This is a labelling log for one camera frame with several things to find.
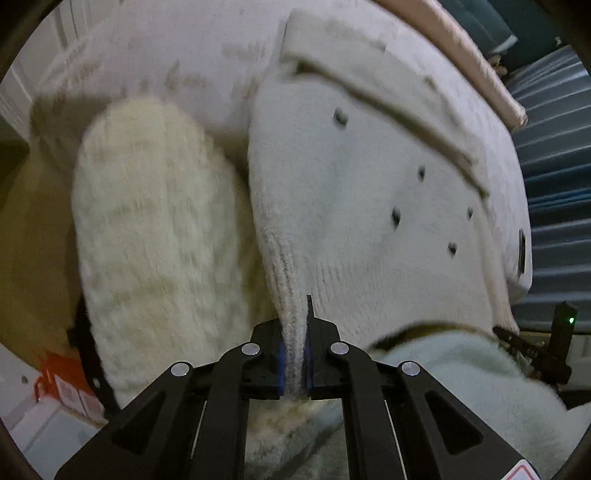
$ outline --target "white wall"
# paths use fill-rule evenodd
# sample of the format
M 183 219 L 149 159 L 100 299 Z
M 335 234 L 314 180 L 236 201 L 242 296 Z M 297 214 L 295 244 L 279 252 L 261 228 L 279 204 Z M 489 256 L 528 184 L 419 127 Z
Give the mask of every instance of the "white wall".
M 122 1 L 64 0 L 33 32 L 0 83 L 0 116 L 18 137 L 29 139 L 29 112 L 35 90 L 53 58 Z M 0 129 L 0 142 L 7 140 L 14 140 L 14 132 Z

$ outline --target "yellow surface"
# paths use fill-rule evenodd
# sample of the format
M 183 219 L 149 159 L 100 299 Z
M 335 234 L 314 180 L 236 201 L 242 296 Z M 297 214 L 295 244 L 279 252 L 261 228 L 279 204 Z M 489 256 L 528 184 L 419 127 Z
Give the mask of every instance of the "yellow surface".
M 38 368 L 68 346 L 80 297 L 69 194 L 34 153 L 0 145 L 0 342 Z

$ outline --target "triangular cutout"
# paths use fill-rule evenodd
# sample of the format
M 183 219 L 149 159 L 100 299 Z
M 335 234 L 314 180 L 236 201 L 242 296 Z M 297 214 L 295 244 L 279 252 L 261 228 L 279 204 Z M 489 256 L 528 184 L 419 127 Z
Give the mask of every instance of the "triangular cutout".
M 458 455 L 482 443 L 482 434 L 437 392 L 427 392 L 425 399 L 435 418 L 443 443 L 451 455 Z
M 113 443 L 136 455 L 143 454 L 165 399 L 166 393 L 160 392 L 150 400 L 134 418 L 113 434 Z

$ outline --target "sticker with red border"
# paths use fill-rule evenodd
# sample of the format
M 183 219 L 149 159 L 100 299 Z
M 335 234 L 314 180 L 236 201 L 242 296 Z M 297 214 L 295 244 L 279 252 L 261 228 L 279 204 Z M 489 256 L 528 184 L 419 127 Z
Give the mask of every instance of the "sticker with red border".
M 501 480 L 540 480 L 527 460 L 518 462 Z

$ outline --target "blue curtain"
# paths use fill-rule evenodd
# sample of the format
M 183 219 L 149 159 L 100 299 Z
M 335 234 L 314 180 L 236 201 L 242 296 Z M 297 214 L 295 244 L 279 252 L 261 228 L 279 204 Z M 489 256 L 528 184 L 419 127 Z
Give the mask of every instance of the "blue curtain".
M 507 83 L 527 110 L 513 134 L 532 226 L 534 276 L 514 306 L 521 327 L 549 330 L 554 305 L 579 310 L 591 333 L 591 77 L 571 47 L 536 61 Z

